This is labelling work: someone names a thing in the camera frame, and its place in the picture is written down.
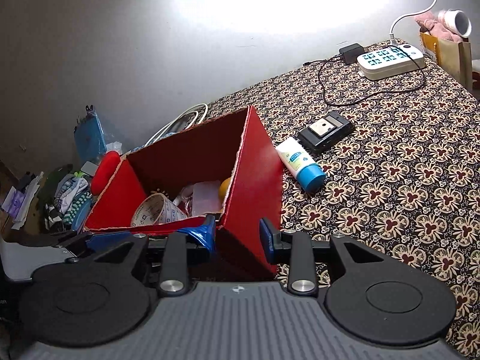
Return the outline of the white tube blue cap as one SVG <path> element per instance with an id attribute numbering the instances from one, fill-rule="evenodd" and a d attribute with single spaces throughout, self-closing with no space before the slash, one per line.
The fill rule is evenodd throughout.
<path id="1" fill-rule="evenodd" d="M 290 174 L 308 194 L 315 194 L 326 179 L 322 168 L 294 138 L 289 137 L 275 147 Z"/>

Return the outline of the black rectangular device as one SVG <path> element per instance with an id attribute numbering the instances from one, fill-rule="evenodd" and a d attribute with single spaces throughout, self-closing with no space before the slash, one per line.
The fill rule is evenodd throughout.
<path id="1" fill-rule="evenodd" d="M 313 124 L 298 133 L 298 139 L 303 146 L 315 153 L 329 150 L 343 138 L 353 133 L 355 125 L 345 117 L 331 111 Z"/>

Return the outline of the orange gourd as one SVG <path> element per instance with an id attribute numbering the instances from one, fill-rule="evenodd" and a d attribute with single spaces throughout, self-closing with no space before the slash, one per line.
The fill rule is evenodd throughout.
<path id="1" fill-rule="evenodd" d="M 219 199 L 223 202 L 226 195 L 227 195 L 227 192 L 229 190 L 229 187 L 230 187 L 230 182 L 231 182 L 231 178 L 227 178 L 225 179 L 221 184 L 220 184 L 220 187 L 218 189 L 218 196 L 219 196 Z"/>

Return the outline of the red cardboard box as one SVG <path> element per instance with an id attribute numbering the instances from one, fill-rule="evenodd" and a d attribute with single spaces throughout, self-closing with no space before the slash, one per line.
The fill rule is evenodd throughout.
<path id="1" fill-rule="evenodd" d="M 249 106 L 128 154 L 89 212 L 85 229 L 163 236 L 198 226 L 203 216 L 139 228 L 131 221 L 153 191 L 174 198 L 189 185 L 229 180 L 216 228 L 214 267 L 230 281 L 267 281 L 277 268 L 264 257 L 259 223 L 267 218 L 280 225 L 282 174 L 281 159 L 256 109 Z"/>

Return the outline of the red plush heart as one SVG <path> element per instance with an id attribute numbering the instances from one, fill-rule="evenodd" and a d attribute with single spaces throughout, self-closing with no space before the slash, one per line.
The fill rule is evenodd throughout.
<path id="1" fill-rule="evenodd" d="M 119 163 L 120 155 L 116 151 L 109 151 L 103 156 L 90 184 L 94 196 L 98 196 L 106 188 Z"/>

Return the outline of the striped fabric bundle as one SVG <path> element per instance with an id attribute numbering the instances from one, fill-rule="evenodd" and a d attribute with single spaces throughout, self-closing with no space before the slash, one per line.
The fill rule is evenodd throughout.
<path id="1" fill-rule="evenodd" d="M 70 175 L 61 181 L 55 192 L 53 206 L 66 228 L 71 228 L 75 217 L 86 203 L 91 203 L 89 181 L 84 177 Z"/>

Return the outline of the floral patterned cloth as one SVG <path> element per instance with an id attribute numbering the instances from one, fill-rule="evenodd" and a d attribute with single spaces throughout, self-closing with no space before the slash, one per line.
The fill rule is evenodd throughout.
<path id="1" fill-rule="evenodd" d="M 375 82 L 336 55 L 222 97 L 208 114 L 247 106 L 274 144 L 330 111 L 355 125 L 315 155 L 326 174 L 318 193 L 284 174 L 281 229 L 342 233 L 442 281 L 456 299 L 448 344 L 477 359 L 479 101 L 431 60 Z"/>

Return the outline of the blue plastic bag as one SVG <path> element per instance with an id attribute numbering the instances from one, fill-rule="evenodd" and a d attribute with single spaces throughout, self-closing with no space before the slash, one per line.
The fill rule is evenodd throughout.
<path id="1" fill-rule="evenodd" d="M 85 107 L 85 117 L 78 119 L 74 141 L 80 159 L 94 162 L 107 152 L 103 127 L 93 105 Z"/>

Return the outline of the black power adapter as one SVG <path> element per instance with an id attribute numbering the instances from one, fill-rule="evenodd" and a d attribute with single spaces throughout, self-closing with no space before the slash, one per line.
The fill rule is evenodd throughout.
<path id="1" fill-rule="evenodd" d="M 343 63 L 350 65 L 355 63 L 357 58 L 365 53 L 365 48 L 359 43 L 353 43 L 349 46 L 340 48 L 338 52 Z"/>

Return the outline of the white power strip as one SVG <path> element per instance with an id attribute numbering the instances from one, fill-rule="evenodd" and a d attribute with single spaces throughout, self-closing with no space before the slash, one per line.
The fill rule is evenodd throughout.
<path id="1" fill-rule="evenodd" d="M 425 67 L 423 53 L 414 46 L 389 45 L 357 57 L 361 74 L 369 80 L 382 80 Z"/>

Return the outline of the brown paper bag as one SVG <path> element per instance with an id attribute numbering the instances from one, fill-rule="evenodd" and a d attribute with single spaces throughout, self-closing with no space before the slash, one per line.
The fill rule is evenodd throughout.
<path id="1" fill-rule="evenodd" d="M 425 53 L 469 92 L 473 89 L 472 52 L 468 41 L 448 41 L 420 33 Z"/>

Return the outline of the pink plush toy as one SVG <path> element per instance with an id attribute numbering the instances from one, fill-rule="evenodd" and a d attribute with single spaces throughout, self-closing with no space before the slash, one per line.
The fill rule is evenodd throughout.
<path id="1" fill-rule="evenodd" d="M 433 37 L 447 41 L 463 41 L 462 37 L 446 28 L 443 23 L 439 21 L 438 17 L 431 11 L 414 16 L 414 20 L 420 26 L 420 29 L 423 33 L 428 33 Z"/>

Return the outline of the white cylindrical cup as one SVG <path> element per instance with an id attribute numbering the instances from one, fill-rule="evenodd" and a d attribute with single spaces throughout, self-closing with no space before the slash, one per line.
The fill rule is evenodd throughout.
<path id="1" fill-rule="evenodd" d="M 441 10 L 438 18 L 445 28 L 462 38 L 468 38 L 472 32 L 470 18 L 462 10 Z"/>

